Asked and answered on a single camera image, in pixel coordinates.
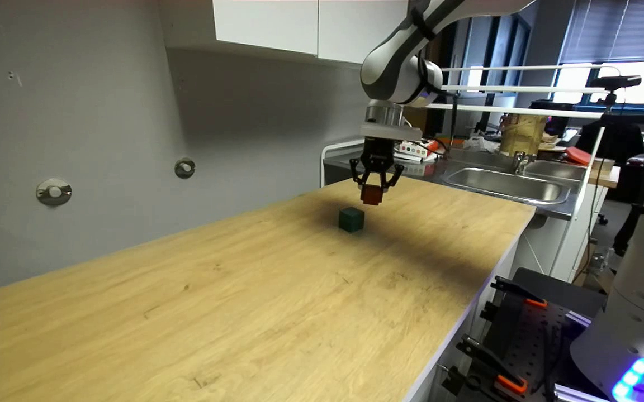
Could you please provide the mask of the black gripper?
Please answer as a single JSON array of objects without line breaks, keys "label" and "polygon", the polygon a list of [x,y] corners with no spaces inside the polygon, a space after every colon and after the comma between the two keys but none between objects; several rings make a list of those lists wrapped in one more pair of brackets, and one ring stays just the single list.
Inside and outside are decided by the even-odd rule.
[{"label": "black gripper", "polygon": [[403,174],[403,167],[394,161],[394,143],[390,138],[374,135],[364,138],[362,153],[352,158],[348,167],[357,189],[362,189],[362,178],[366,178],[372,171],[378,171],[381,176],[394,171],[391,178],[384,176],[382,191],[391,189]]}]

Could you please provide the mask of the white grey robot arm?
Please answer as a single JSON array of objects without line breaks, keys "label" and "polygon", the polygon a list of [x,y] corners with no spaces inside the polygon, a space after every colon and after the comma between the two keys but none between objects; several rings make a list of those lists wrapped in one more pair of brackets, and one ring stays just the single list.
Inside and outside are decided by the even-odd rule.
[{"label": "white grey robot arm", "polygon": [[378,206],[404,167],[394,161],[400,140],[423,131],[403,122],[409,103],[432,103],[445,94],[443,68],[423,49],[449,25],[469,17],[510,15],[535,0],[416,0],[394,32],[360,65],[360,85],[368,97],[360,126],[362,153],[348,161],[360,199]]}]

